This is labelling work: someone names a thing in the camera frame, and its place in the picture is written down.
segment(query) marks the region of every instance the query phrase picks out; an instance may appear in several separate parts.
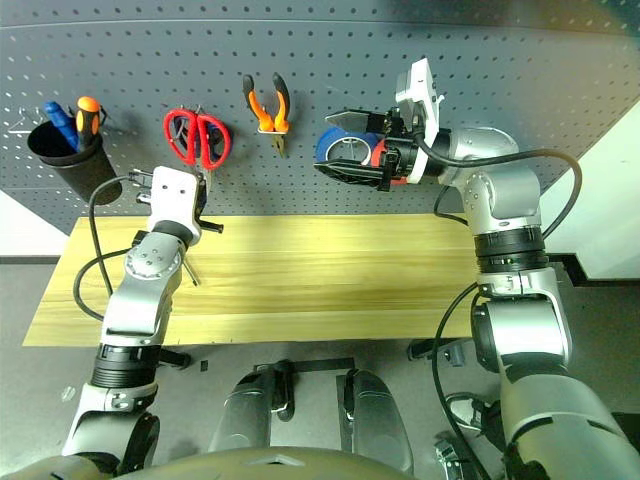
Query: wooden board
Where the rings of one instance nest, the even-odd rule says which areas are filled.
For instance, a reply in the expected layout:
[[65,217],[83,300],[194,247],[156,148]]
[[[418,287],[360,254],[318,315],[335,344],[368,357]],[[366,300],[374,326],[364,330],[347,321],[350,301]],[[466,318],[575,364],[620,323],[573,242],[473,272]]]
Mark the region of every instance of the wooden board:
[[[468,229],[433,215],[215,217],[224,234],[204,232],[174,295],[167,345],[432,337],[453,298],[475,280]],[[145,217],[98,218],[103,252],[127,248]],[[100,323],[72,297],[78,269],[95,256],[80,218],[24,340],[26,346],[89,346]],[[112,283],[123,257],[107,261]],[[82,296],[104,312],[98,268]],[[469,299],[449,337],[470,336]]]

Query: red scissors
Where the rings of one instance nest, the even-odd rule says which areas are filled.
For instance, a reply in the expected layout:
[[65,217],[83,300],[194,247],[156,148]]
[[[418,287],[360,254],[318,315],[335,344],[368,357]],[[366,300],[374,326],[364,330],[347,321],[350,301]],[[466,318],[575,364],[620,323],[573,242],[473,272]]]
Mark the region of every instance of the red scissors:
[[[172,135],[172,125],[183,125],[186,129],[186,151],[178,146],[180,135]],[[186,165],[197,166],[196,143],[200,144],[200,159],[202,168],[208,171],[220,167],[229,156],[231,151],[231,135],[224,123],[216,117],[207,114],[197,114],[186,108],[174,108],[164,117],[164,136],[169,142],[169,146],[182,162]],[[218,130],[222,134],[223,150],[218,158],[212,161],[209,135]]]

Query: pegboard hook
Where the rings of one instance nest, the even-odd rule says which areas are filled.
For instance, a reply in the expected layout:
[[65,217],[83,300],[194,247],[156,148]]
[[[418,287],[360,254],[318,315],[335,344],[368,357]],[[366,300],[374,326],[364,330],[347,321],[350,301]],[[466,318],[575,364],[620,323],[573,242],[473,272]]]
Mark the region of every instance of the pegboard hook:
[[27,111],[27,109],[25,107],[19,107],[18,108],[18,115],[20,115],[20,119],[14,123],[13,125],[11,125],[9,128],[7,128],[7,133],[11,133],[13,135],[28,135],[31,133],[31,130],[19,130],[20,127],[24,128],[24,126],[26,125],[27,120],[30,121],[31,123],[35,123],[36,125],[41,124],[44,121],[44,115],[42,114],[42,111],[40,110],[40,107],[36,107],[36,115],[38,115],[38,119],[37,120],[33,120],[30,116],[29,113]]

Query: pliers handle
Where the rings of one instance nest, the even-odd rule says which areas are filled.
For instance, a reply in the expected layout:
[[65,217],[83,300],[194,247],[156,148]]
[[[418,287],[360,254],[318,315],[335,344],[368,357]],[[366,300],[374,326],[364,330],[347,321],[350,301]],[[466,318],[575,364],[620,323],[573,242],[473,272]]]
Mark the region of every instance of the pliers handle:
[[245,75],[242,78],[242,92],[244,98],[247,100],[247,106],[253,112],[258,119],[258,130],[260,132],[275,132],[285,134],[289,131],[289,122],[287,116],[289,115],[289,90],[287,84],[277,73],[273,74],[273,85],[276,88],[278,95],[278,113],[275,119],[271,118],[271,115],[267,113],[256,96],[255,87],[253,83],[253,77],[251,75]]

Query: tape roll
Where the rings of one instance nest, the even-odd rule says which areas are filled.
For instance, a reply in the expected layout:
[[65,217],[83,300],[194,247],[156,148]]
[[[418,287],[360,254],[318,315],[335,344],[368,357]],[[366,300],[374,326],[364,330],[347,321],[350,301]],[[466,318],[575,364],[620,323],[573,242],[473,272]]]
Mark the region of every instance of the tape roll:
[[378,144],[378,136],[375,133],[353,133],[347,132],[339,127],[331,127],[322,134],[316,146],[316,163],[331,160],[331,150],[351,143],[364,147],[364,158],[360,160],[362,165],[368,165],[371,161],[371,154]]

